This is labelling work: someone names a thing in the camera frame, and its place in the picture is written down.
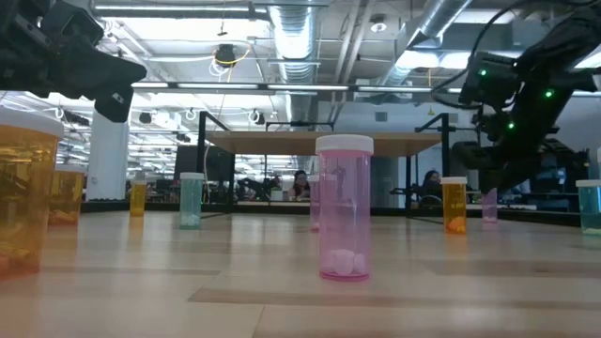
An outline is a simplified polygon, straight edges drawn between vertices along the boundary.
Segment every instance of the black cable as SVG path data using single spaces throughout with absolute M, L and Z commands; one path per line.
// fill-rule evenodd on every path
M 503 16 L 508 11 L 512 11 L 515 8 L 522 7 L 524 5 L 530 5 L 533 3 L 543 3 L 543 2 L 559 3 L 562 5 L 573 6 L 573 7 L 579 8 L 579 7 L 587 7 L 587 6 L 594 5 L 595 3 L 598 3 L 599 1 L 600 0 L 590 0 L 585 3 L 579 3 L 579 2 L 567 1 L 567 0 L 518 0 L 518 1 L 515 1 L 513 4 L 509 5 L 508 7 L 501 9 L 499 12 L 497 12 L 497 14 L 495 14 L 492 18 L 490 18 L 490 20 L 485 24 L 485 26 L 482 28 L 482 30 L 480 30 L 480 33 L 478 34 L 478 37 L 476 37 L 473 47 L 471 48 L 470 57 L 468 58 L 468 66 L 465 69 L 462 69 L 460 72 L 458 72 L 455 76 L 443 81 L 442 83 L 440 83 L 440 84 L 436 85 L 434 88 L 432 88 L 432 90 L 430 91 L 430 94 L 432 95 L 432 99 L 440 104 L 443 104 L 443 105 L 446 105 L 449 107 L 453 107 L 456 109 L 462 109 L 462 110 L 480 109 L 482 104 L 468 105 L 468 104 L 450 102 L 448 100 L 441 98 L 439 96 L 439 92 L 445 86 L 456 81 L 461 76 L 463 76 L 466 72 L 468 72 L 468 70 L 470 69 L 471 60 L 473 59 L 476 52 L 478 51 L 478 46 L 480 45 L 480 41 L 482 40 L 482 38 L 484 37 L 484 35 L 488 31 L 488 29 L 495 23 L 495 21 L 497 21 L 501 16 Z M 510 102 L 508 104 L 505 104 L 504 107 L 506 108 L 512 104 L 513 104 L 513 102 Z

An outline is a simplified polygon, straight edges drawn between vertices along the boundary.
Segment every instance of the white pill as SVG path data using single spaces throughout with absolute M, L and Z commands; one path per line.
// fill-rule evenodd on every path
M 334 272 L 334 263 L 336 261 L 336 251 L 331 250 L 326 253 L 326 258 L 321 262 L 321 270 L 324 272 Z
M 357 253 L 353 258 L 354 261 L 354 271 L 356 273 L 364 274 L 367 273 L 367 261 L 365 260 L 365 255 Z
M 334 272 L 341 276 L 348 276 L 353 272 L 353 258 L 355 254 L 346 249 L 336 251 L 334 258 Z

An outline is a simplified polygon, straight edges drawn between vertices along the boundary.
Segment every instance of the white pillar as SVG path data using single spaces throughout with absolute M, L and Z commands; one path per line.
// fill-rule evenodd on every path
M 85 199 L 124 199 L 130 122 L 114 123 L 94 112 Z

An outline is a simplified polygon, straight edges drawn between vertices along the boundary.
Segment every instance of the translucent plastic bottle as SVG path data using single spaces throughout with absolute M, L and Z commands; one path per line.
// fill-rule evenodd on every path
M 311 231 L 319 232 L 319 176 L 309 177 L 311 186 Z
M 84 174 L 85 168 L 80 165 L 56 165 L 48 226 L 77 226 L 84 194 Z
M 374 140 L 329 135 L 319 155 L 319 274 L 334 281 L 369 278 L 370 163 Z
M 497 189 L 482 195 L 482 223 L 485 228 L 497 226 Z
M 601 236 L 601 179 L 576 181 L 582 234 Z
M 200 227 L 203 181 L 205 174 L 181 173 L 181 196 L 179 198 L 179 219 L 182 229 Z
M 0 107 L 0 279 L 39 270 L 63 125 Z
M 132 217 L 144 216 L 146 208 L 146 181 L 134 180 L 131 182 L 130 215 Z
M 443 177 L 442 205 L 444 230 L 447 234 L 466 234 L 466 185 L 465 177 Z

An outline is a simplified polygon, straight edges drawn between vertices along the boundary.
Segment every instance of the wooden floor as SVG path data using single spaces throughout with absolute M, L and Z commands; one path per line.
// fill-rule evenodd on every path
M 307 216 L 84 215 L 0 284 L 0 337 L 601 337 L 601 238 L 501 222 L 466 237 L 375 218 L 372 278 L 317 275 Z

